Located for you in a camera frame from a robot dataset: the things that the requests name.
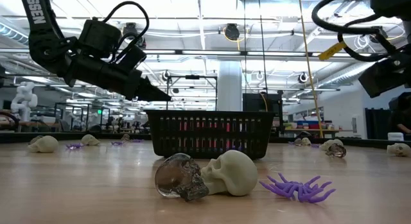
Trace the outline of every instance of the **yellow tag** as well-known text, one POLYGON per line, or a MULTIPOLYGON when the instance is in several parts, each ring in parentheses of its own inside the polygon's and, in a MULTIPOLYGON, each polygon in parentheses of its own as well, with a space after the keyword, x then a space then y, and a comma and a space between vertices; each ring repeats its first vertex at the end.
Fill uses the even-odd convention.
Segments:
POLYGON ((328 60, 329 58, 333 57, 333 55, 335 55, 335 53, 341 51, 345 47, 347 47, 347 44, 345 44, 344 41, 339 42, 338 44, 334 44, 327 51, 321 53, 319 55, 319 59, 320 60, 328 60))

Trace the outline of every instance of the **red object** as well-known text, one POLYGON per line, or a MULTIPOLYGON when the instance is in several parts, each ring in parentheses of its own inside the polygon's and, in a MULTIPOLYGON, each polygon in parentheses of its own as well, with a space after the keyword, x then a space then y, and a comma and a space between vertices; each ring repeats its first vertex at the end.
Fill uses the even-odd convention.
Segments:
POLYGON ((309 127, 310 129, 320 129, 320 125, 319 125, 319 124, 308 125, 308 127, 309 127))

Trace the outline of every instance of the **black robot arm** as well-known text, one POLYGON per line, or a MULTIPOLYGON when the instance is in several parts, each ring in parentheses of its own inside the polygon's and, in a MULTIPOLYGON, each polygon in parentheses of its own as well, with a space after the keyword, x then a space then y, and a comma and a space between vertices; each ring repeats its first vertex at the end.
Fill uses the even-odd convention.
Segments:
POLYGON ((350 47, 344 50, 351 57, 363 62, 376 62, 366 69, 359 81, 368 95, 372 98, 381 93, 399 87, 411 85, 411 44, 396 48, 381 33, 379 28, 350 28, 354 24, 371 22, 380 17, 398 17, 403 20, 408 42, 411 42, 411 0, 371 0, 371 8, 375 14, 363 19, 348 22, 344 26, 330 24, 318 16, 319 10, 334 0, 321 1, 312 12, 313 22, 330 31, 338 33, 338 41, 344 42, 343 34, 370 35, 376 39, 386 50, 383 54, 363 56, 350 47))
POLYGON ((36 63, 74 86, 81 80, 103 89, 117 92, 131 100, 169 101, 171 98, 154 87, 148 78, 136 67, 145 60, 146 54, 135 44, 148 29, 148 16, 137 3, 127 1, 119 4, 103 21, 88 19, 80 38, 65 38, 51 9, 50 0, 22 0, 30 24, 29 49, 36 63), (146 17, 146 28, 135 36, 121 32, 106 22, 120 7, 132 4, 141 9, 146 17), (118 55, 117 52, 125 38, 134 40, 118 55))

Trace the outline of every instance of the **white pillar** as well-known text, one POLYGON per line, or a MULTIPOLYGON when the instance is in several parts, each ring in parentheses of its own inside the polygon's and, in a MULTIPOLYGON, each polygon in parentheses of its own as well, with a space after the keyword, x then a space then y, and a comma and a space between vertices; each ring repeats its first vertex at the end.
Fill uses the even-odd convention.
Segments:
POLYGON ((218 71, 218 111, 242 111, 241 63, 220 62, 218 71))

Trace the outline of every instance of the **purple plastic toy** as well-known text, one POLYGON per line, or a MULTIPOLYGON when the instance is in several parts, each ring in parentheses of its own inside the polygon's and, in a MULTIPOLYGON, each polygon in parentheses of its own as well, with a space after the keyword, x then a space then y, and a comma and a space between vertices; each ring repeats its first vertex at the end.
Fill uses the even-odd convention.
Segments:
POLYGON ((67 147, 69 150, 78 150, 78 149, 82 148, 83 145, 80 144, 80 143, 77 143, 77 144, 66 144, 66 147, 67 147))
POLYGON ((273 184, 266 184, 264 182, 259 182, 265 189, 268 189, 269 191, 278 194, 280 196, 284 196, 286 198, 292 198, 295 199, 294 196, 294 191, 298 191, 298 200, 300 202, 310 202, 310 203, 317 203, 317 202, 323 202, 327 197, 336 191, 336 189, 331 189, 327 191, 323 196, 315 196, 326 188, 327 185, 331 184, 332 182, 326 182, 324 183, 321 187, 319 187, 318 184, 315 184, 313 187, 311 187, 311 184, 318 180, 320 176, 316 176, 315 178, 309 180, 305 184, 300 183, 300 182, 289 182, 285 179, 285 177, 281 174, 278 173, 280 178, 283 180, 284 183, 276 181, 274 178, 267 176, 267 178, 272 181, 275 185, 273 184))
POLYGON ((112 141, 111 144, 114 146, 121 146, 124 144, 124 142, 123 141, 112 141))

